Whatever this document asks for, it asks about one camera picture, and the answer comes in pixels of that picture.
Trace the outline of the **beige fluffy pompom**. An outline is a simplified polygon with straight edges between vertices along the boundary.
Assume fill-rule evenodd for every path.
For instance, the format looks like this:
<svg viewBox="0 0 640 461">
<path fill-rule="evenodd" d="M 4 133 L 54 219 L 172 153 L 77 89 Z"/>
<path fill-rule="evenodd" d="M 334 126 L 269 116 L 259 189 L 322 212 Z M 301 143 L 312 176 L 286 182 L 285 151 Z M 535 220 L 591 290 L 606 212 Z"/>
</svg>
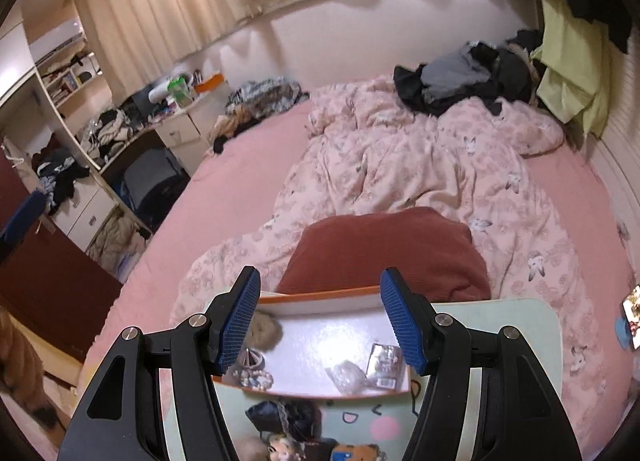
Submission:
<svg viewBox="0 0 640 461">
<path fill-rule="evenodd" d="M 245 343 L 248 348 L 255 351 L 272 351 L 282 337 L 280 322 L 270 314 L 256 311 L 248 327 Z"/>
</svg>

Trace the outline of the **silver trinket in box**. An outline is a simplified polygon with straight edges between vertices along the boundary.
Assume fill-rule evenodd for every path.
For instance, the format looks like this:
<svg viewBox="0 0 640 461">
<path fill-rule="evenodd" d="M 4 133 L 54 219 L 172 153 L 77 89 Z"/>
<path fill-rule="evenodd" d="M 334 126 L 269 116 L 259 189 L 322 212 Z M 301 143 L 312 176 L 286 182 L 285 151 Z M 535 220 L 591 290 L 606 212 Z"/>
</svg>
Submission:
<svg viewBox="0 0 640 461">
<path fill-rule="evenodd" d="M 267 392 L 273 387 L 273 376 L 265 369 L 265 364 L 260 351 L 245 347 L 232 367 L 232 379 L 244 389 Z"/>
</svg>

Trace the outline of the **small packaged item in box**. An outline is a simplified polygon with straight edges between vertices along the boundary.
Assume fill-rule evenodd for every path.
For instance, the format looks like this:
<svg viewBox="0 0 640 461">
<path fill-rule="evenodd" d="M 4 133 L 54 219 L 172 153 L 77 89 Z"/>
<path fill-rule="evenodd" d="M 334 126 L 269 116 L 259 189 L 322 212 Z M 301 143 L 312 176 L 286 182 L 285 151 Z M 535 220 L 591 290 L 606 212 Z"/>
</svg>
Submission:
<svg viewBox="0 0 640 461">
<path fill-rule="evenodd" d="M 371 389 L 398 391 L 405 366 L 398 346 L 374 343 L 367 363 L 366 377 Z"/>
</svg>

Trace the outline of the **dark red pillow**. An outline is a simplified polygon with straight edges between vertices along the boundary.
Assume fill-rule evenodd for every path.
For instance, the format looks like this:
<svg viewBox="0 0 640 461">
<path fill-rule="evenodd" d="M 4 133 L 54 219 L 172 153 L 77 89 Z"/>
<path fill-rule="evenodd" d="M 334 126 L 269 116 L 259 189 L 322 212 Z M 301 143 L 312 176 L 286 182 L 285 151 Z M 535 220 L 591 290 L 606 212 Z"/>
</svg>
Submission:
<svg viewBox="0 0 640 461">
<path fill-rule="evenodd" d="M 306 228 L 277 285 L 305 294 L 377 285 L 390 267 L 432 302 L 491 298 L 487 266 L 471 230 L 428 207 L 333 216 Z"/>
</svg>

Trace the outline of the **orange storage box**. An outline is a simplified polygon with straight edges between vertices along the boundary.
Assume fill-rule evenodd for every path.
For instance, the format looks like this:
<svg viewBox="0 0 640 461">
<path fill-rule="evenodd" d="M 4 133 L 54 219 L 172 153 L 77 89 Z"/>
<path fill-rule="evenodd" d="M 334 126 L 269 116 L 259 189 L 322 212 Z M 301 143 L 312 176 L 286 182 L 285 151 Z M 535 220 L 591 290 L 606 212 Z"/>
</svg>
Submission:
<svg viewBox="0 0 640 461">
<path fill-rule="evenodd" d="M 262 354 L 272 377 L 267 395 L 347 399 L 328 371 L 345 361 L 366 371 L 375 345 L 398 344 L 378 287 L 316 294 L 266 293 L 258 311 L 280 323 L 277 346 Z"/>
</svg>

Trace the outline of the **black cloth bundle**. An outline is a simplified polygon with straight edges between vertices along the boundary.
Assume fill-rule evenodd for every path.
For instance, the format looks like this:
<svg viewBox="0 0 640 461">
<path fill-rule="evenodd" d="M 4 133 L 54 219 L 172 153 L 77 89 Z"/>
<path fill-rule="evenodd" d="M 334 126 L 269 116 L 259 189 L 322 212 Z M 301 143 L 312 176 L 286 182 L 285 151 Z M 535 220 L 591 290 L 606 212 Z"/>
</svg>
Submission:
<svg viewBox="0 0 640 461">
<path fill-rule="evenodd" d="M 245 415 L 259 433 L 281 434 L 302 443 L 320 437 L 321 412 L 308 399 L 264 400 Z"/>
</svg>

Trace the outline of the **plush doll with clothes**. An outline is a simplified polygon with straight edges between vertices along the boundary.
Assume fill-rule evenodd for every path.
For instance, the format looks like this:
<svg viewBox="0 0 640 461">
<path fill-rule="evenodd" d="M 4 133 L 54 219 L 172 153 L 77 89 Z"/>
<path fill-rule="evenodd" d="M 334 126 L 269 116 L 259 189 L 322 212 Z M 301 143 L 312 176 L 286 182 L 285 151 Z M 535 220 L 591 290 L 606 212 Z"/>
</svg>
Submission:
<svg viewBox="0 0 640 461">
<path fill-rule="evenodd" d="M 302 443 L 282 435 L 266 439 L 246 437 L 234 443 L 239 460 L 250 461 L 384 461 L 386 453 L 378 445 L 340 444 L 334 439 Z"/>
</svg>

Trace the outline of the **pink bed sheet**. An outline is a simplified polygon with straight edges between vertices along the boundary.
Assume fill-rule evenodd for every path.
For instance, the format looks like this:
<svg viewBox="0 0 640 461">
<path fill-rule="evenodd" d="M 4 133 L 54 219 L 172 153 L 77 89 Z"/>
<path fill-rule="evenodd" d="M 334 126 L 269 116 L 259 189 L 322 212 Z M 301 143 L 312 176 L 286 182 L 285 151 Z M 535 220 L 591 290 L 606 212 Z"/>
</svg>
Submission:
<svg viewBox="0 0 640 461">
<path fill-rule="evenodd" d="M 268 118 L 198 166 L 108 312 L 80 371 L 79 387 L 89 383 L 122 329 L 168 327 L 179 282 L 200 256 L 271 218 L 285 178 L 307 146 L 311 108 L 305 101 Z"/>
</svg>

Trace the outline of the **pink floral duvet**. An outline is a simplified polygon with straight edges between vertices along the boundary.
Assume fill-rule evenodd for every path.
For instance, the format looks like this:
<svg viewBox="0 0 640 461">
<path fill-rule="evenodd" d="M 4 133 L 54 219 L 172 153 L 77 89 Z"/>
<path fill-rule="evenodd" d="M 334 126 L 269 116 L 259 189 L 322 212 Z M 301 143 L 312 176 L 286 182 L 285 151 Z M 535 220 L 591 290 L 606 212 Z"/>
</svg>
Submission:
<svg viewBox="0 0 640 461">
<path fill-rule="evenodd" d="M 441 116 L 414 114 L 387 77 L 321 88 L 312 97 L 309 140 L 258 229 L 197 259 L 180 282 L 177 323 L 257 267 L 273 290 L 304 230 L 337 215 L 429 207 L 467 225 L 496 299 L 541 299 L 560 320 L 562 401 L 586 441 L 606 386 L 604 354 L 577 251 L 550 196 L 525 161 L 559 147 L 559 125 L 522 102 L 492 115 L 480 100 Z"/>
</svg>

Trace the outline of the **white bedside drawer cabinet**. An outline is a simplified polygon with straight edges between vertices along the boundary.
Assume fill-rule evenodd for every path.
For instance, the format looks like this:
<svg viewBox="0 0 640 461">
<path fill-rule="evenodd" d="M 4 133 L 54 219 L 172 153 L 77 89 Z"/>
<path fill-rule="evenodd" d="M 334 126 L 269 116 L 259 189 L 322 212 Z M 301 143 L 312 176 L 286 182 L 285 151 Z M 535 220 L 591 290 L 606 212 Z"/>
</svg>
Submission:
<svg viewBox="0 0 640 461">
<path fill-rule="evenodd" d="M 165 117 L 155 126 L 160 140 L 190 176 L 200 167 L 213 145 L 208 134 L 217 118 L 224 114 L 231 87 L 224 80 L 216 88 L 204 92 L 187 108 Z"/>
</svg>

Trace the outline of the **smartphone with lit screen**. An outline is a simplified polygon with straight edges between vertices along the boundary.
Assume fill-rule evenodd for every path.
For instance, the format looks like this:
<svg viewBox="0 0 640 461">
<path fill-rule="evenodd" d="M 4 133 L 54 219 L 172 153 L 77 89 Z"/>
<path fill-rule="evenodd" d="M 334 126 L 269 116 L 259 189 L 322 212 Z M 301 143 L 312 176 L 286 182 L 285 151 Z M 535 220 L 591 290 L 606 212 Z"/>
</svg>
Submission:
<svg viewBox="0 0 640 461">
<path fill-rule="evenodd" d="M 623 316 L 626 321 L 626 334 L 629 346 L 634 350 L 639 349 L 640 333 L 640 285 L 631 289 L 622 303 Z"/>
</svg>

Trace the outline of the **patterned clothes pile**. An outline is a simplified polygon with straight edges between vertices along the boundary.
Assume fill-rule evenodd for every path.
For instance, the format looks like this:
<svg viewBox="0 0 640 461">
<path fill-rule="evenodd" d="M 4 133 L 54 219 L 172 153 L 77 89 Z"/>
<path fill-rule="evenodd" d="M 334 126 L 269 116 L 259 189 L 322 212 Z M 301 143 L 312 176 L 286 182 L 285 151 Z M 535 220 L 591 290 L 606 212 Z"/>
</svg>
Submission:
<svg viewBox="0 0 640 461">
<path fill-rule="evenodd" d="M 224 145 L 242 132 L 269 117 L 288 112 L 308 99 L 309 92 L 302 85 L 284 76 L 244 83 L 232 91 L 224 113 L 217 117 L 208 133 L 213 154 L 224 152 Z"/>
</svg>

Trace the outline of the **green lidded cup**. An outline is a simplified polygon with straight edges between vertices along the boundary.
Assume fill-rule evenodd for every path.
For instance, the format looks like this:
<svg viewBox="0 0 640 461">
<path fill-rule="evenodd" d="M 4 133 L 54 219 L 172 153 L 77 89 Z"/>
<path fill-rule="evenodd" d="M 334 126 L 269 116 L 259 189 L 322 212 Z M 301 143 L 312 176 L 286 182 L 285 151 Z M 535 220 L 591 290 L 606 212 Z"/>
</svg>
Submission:
<svg viewBox="0 0 640 461">
<path fill-rule="evenodd" d="M 189 81 L 183 75 L 179 75 L 167 84 L 167 91 L 180 109 L 184 109 L 194 101 L 193 92 Z"/>
</svg>

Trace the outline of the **dark clothes pile on bed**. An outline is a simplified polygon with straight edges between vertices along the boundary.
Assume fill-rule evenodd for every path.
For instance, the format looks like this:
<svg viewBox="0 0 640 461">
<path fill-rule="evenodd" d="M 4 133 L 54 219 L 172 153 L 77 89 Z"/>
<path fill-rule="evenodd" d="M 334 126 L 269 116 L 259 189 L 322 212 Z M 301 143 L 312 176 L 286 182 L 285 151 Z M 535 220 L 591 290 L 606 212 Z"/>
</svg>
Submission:
<svg viewBox="0 0 640 461">
<path fill-rule="evenodd" d="M 533 104 L 544 65 L 534 63 L 532 53 L 541 44 L 541 31 L 521 30 L 499 45 L 467 42 L 414 70 L 397 65 L 397 95 L 409 109 L 434 116 L 470 98 L 482 100 L 495 116 L 502 100 Z"/>
</svg>

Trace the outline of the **light green hanging garment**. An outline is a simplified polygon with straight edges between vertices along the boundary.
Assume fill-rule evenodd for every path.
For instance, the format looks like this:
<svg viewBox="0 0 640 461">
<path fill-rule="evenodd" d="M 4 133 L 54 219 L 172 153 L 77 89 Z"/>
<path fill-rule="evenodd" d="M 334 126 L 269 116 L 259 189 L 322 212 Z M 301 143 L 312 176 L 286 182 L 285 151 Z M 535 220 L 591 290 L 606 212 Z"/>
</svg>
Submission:
<svg viewBox="0 0 640 461">
<path fill-rule="evenodd" d="M 562 123 L 600 137 L 608 121 L 612 56 L 608 27 L 573 16 L 566 0 L 541 0 L 542 44 L 533 57 L 546 70 L 537 96 Z"/>
</svg>

